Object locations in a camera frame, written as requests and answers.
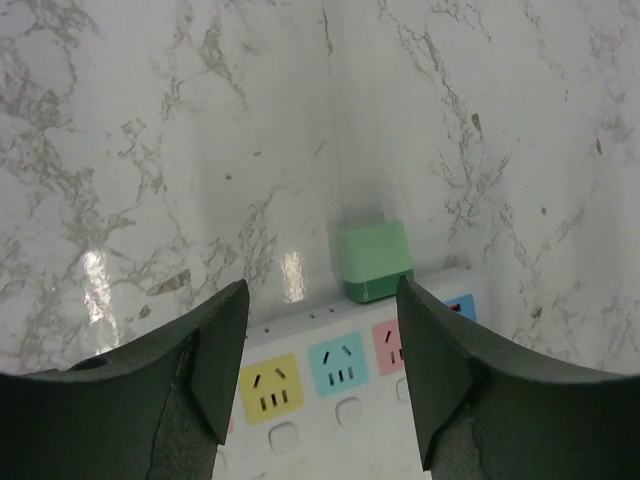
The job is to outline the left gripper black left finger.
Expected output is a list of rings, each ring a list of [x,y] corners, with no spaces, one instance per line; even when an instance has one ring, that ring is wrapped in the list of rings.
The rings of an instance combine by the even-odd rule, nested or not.
[[[230,426],[249,291],[67,370],[1,378],[5,479],[208,479]]]

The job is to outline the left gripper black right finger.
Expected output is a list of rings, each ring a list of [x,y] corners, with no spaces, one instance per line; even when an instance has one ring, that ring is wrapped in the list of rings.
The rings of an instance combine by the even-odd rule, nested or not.
[[[639,380],[529,350],[401,278],[422,468],[435,479],[635,479]]]

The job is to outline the white power strip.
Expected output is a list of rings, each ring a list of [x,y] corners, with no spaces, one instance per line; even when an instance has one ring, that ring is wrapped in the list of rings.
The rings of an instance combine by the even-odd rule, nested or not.
[[[217,479],[420,479],[394,299],[246,334]]]

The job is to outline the light green cube plug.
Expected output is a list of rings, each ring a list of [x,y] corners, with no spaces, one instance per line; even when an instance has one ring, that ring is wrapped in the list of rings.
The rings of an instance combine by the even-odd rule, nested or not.
[[[414,262],[401,221],[342,230],[337,251],[345,294],[356,303],[395,296],[401,277],[414,279]]]

